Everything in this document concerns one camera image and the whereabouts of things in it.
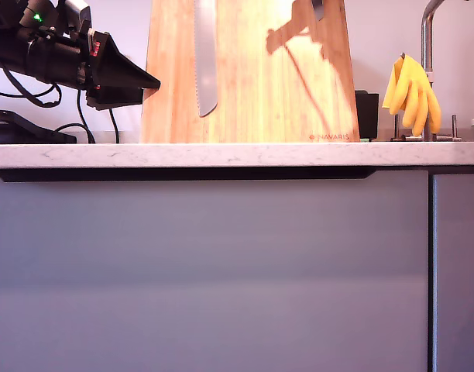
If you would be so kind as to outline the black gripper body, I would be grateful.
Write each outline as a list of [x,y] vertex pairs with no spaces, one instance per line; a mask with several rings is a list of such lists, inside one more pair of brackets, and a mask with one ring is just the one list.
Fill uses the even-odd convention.
[[72,35],[75,39],[60,36],[51,29],[31,31],[30,75],[42,82],[91,93],[94,91],[90,61],[91,35]]

